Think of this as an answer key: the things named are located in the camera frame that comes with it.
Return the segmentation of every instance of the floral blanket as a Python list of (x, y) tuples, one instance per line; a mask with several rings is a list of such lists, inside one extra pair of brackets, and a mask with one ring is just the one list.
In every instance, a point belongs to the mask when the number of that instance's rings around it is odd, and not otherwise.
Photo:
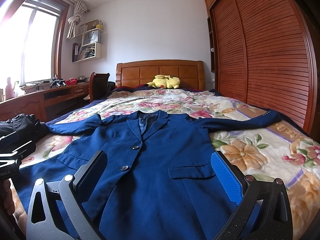
[[(75, 122), (95, 113), (110, 115), (145, 113), (157, 110), (169, 114), (189, 114), (191, 117), (227, 118), (244, 121), (265, 111), (241, 101), (215, 96), (213, 93), (184, 90), (116, 91), (90, 108), (73, 112), (59, 123)], [(37, 143), (36, 152), (24, 159), (21, 167), (32, 165), (55, 156), (78, 136), (47, 135)], [(244, 174), (258, 180), (273, 181), (281, 178), (287, 188), (292, 211), (294, 239), (309, 226), (320, 208), (320, 145), (300, 133), (285, 121), (265, 129), (220, 131), (210, 134), (212, 145), (221, 150), (228, 160)], [(15, 215), (25, 227), (26, 213), (14, 188)]]

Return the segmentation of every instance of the louvered door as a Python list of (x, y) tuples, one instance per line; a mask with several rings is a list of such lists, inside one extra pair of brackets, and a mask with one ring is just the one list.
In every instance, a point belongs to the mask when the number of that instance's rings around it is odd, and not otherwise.
[(289, 0), (236, 0), (248, 60), (247, 103), (285, 113), (303, 127), (308, 60)]
[(244, 48), (232, 0), (220, 0), (213, 8), (219, 58), (219, 92), (244, 101)]
[(310, 132), (316, 105), (312, 41), (292, 0), (215, 0), (218, 91), (275, 109)]

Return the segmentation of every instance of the tied curtain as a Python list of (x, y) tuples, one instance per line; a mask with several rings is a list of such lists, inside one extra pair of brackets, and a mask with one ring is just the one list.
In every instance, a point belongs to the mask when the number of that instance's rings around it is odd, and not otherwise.
[(81, 14), (87, 11), (88, 8), (82, 1), (77, 1), (75, 6), (75, 10), (73, 12), (73, 16), (68, 19), (68, 23), (70, 24), (67, 39), (73, 39), (76, 34), (76, 25), (81, 22)]

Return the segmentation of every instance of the chair backrest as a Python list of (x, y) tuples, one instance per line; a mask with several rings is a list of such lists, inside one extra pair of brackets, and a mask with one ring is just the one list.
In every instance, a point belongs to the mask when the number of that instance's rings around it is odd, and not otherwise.
[(109, 73), (98, 74), (95, 72), (91, 73), (89, 80), (89, 95), (90, 102), (102, 98), (108, 92), (108, 79)]

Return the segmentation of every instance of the red basket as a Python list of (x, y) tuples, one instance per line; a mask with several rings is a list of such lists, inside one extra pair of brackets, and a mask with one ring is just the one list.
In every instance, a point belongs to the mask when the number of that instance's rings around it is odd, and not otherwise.
[(77, 84), (78, 79), (77, 78), (72, 78), (66, 81), (67, 86), (73, 86)]

